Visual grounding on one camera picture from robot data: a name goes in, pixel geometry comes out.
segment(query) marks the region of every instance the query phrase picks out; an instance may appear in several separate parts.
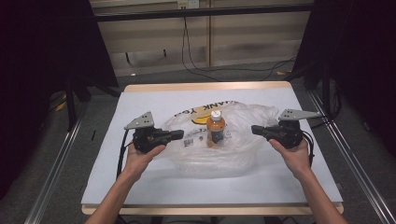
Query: silver metal plate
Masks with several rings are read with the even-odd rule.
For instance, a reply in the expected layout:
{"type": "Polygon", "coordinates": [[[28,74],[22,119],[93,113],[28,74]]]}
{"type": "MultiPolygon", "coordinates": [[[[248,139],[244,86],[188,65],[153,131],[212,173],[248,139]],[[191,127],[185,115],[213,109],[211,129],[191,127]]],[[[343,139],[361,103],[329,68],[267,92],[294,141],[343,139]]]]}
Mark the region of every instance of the silver metal plate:
{"type": "Polygon", "coordinates": [[[150,111],[146,112],[142,116],[137,119],[132,120],[127,126],[125,126],[125,130],[130,129],[139,129],[139,128],[146,128],[146,127],[153,127],[154,126],[154,119],[150,111]]]}
{"type": "Polygon", "coordinates": [[[286,109],[280,115],[279,120],[312,119],[320,116],[319,112],[286,109]]]}

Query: dark background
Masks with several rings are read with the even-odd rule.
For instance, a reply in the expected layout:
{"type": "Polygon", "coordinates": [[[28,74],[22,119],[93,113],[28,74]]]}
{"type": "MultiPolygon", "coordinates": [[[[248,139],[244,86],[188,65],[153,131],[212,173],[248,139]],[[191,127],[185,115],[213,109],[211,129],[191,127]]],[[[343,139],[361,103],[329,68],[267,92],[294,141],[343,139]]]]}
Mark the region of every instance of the dark background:
{"type": "Polygon", "coordinates": [[[88,0],[0,3],[0,198],[35,149],[50,97],[71,87],[117,86],[88,0]]]}
{"type": "Polygon", "coordinates": [[[395,10],[395,1],[315,1],[293,67],[309,66],[300,74],[308,89],[327,72],[394,156],[395,10]]]}

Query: black controller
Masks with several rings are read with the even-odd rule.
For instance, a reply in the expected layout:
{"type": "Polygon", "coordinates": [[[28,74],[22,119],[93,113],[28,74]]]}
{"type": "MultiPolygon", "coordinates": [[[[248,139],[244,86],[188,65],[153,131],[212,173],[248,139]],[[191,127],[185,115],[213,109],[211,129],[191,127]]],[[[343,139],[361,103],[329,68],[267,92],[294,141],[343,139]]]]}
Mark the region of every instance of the black controller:
{"type": "Polygon", "coordinates": [[[135,129],[134,148],[143,153],[150,152],[153,148],[170,143],[173,140],[182,139],[184,131],[163,131],[154,128],[154,119],[151,112],[147,112],[129,123],[125,130],[135,129]]]}
{"type": "Polygon", "coordinates": [[[183,135],[184,132],[182,130],[168,132],[154,127],[136,129],[133,140],[134,148],[143,153],[148,153],[157,146],[166,146],[173,140],[182,139],[183,135]]]}
{"type": "Polygon", "coordinates": [[[300,129],[300,122],[298,120],[281,120],[278,126],[267,128],[259,125],[252,125],[251,131],[254,134],[265,137],[267,141],[275,139],[287,149],[297,147],[303,140],[303,131],[300,129]]]}
{"type": "Polygon", "coordinates": [[[278,125],[271,127],[252,125],[251,131],[265,137],[267,141],[275,139],[284,148],[291,149],[300,145],[303,140],[304,134],[300,129],[299,119],[310,119],[318,116],[320,114],[315,112],[286,109],[280,115],[278,125]]]}

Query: clear plastic bag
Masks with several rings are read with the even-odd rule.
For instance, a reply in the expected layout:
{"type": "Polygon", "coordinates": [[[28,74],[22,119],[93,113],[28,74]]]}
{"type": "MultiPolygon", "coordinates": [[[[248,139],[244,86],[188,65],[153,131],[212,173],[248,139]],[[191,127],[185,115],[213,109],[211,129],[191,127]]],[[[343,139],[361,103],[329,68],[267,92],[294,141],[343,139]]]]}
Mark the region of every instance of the clear plastic bag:
{"type": "Polygon", "coordinates": [[[265,139],[251,133],[251,125],[277,124],[278,110],[272,106],[245,105],[226,101],[185,110],[166,121],[163,130],[183,130],[181,140],[172,141],[160,157],[169,158],[184,175],[228,177],[241,175],[250,168],[257,149],[265,139]],[[224,139],[208,147],[206,120],[213,110],[225,118],[224,139]]]}

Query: forearm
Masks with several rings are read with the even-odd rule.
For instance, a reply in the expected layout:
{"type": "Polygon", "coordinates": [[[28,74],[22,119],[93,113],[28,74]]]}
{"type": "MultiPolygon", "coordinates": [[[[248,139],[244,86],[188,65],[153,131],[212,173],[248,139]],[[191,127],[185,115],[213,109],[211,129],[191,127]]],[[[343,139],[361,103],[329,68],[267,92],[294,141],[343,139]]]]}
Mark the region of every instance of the forearm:
{"type": "Polygon", "coordinates": [[[134,182],[135,178],[121,173],[86,223],[114,223],[134,182]]]}
{"type": "Polygon", "coordinates": [[[298,179],[303,187],[305,198],[309,203],[315,221],[318,224],[347,223],[330,201],[312,171],[305,172],[298,179]]]}

